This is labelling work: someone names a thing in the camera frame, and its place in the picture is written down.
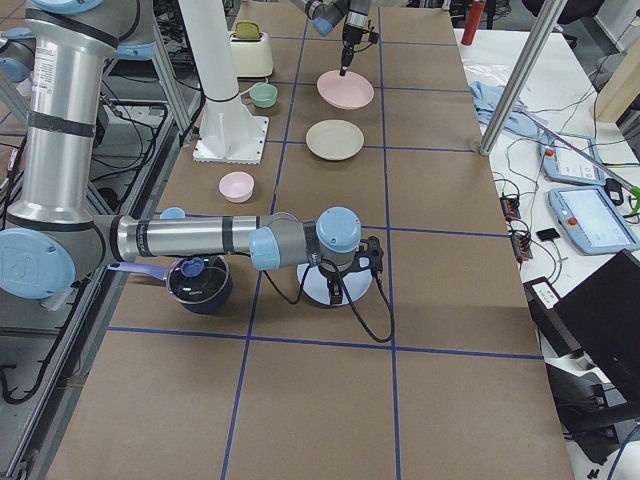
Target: saucepan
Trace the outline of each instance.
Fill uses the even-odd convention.
[[[187,310],[204,315],[217,312],[233,289],[229,265],[218,255],[183,258],[169,268],[135,262],[112,263],[107,268],[165,282],[169,294]]]

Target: pot handle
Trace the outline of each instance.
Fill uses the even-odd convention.
[[[108,270],[115,272],[142,273],[156,278],[161,282],[166,281],[169,270],[159,265],[149,265],[147,263],[118,262],[107,265]]]

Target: red cylinder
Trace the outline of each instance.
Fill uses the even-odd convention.
[[[482,19],[482,11],[486,5],[485,0],[473,0],[471,5],[471,12],[469,13],[469,20],[464,27],[464,34],[462,35],[462,44],[471,45],[473,43],[473,37],[480,26],[480,20]]]

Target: white table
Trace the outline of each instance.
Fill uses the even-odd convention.
[[[462,30],[456,30],[458,43],[461,37]],[[464,46],[459,43],[460,55],[465,64],[465,73],[469,83],[480,81],[492,85],[504,84],[517,61],[526,38],[526,32],[483,30],[476,33],[472,45]],[[563,109],[574,102],[578,102],[585,93],[590,93],[591,95],[588,96],[586,101],[577,105],[575,114],[564,127],[564,132],[586,136],[594,135],[594,123],[590,109],[593,106],[595,92],[562,35],[552,34],[521,93],[521,100],[531,111]],[[551,129],[558,131],[573,112],[574,107],[571,107],[558,112],[541,112],[539,116],[548,121],[548,126]],[[491,167],[494,172],[499,172],[496,178],[502,178],[501,175],[504,175],[504,178],[516,183],[521,192],[531,192],[534,185],[526,179],[513,174],[508,169],[506,149],[518,138],[521,137],[506,131],[500,135],[490,155]],[[615,124],[597,124],[596,143],[598,145],[622,141],[621,143],[598,147],[603,162],[637,163],[633,152],[623,140],[624,138]],[[536,143],[524,140],[519,141],[513,145],[509,152],[510,165],[513,170],[527,177],[537,177],[540,169],[540,159]],[[616,171],[633,184],[640,184],[640,168],[618,168]],[[560,232],[561,238],[556,240],[556,244],[562,257],[566,257],[566,260],[563,261],[562,274],[554,284],[554,287],[560,295],[565,295],[603,265],[611,258],[611,255],[587,256],[579,253],[568,241],[564,232],[561,231],[557,219],[547,202],[546,192],[563,184],[549,182],[544,178],[544,175],[540,175],[537,180],[539,185],[537,194],[535,196],[524,195],[521,198],[520,212],[532,232],[550,227],[554,227]],[[497,182],[498,192],[503,191],[503,185],[504,182]],[[505,185],[504,191],[505,193],[513,193],[515,189]],[[634,226],[633,230],[637,235],[640,235],[640,227]],[[549,250],[552,254],[556,254],[551,248]],[[533,245],[532,252],[534,259],[524,262],[520,271],[523,282],[540,276],[548,277],[553,270],[553,261],[540,247]],[[555,356],[552,355],[552,351],[548,346],[544,350],[545,356],[547,356],[547,353],[549,353],[550,357]],[[547,361],[578,375],[581,374],[572,360],[549,358]],[[594,468],[600,469],[598,478],[606,478],[616,455],[616,453],[613,453],[607,463],[601,467],[592,464],[577,444],[569,442],[567,443],[567,448],[572,457],[577,480],[586,478],[589,471]],[[638,472],[640,472],[640,442],[632,443],[625,449],[616,469],[614,480],[637,480]]]

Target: white sticker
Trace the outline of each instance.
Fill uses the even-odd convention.
[[[58,47],[37,47],[36,59],[33,66],[33,86],[31,90],[36,93],[53,95],[53,86],[56,81],[56,60]]]
[[[547,283],[536,283],[532,285],[533,290],[538,294],[538,298],[542,300],[544,306],[551,310],[558,303],[558,297]]]

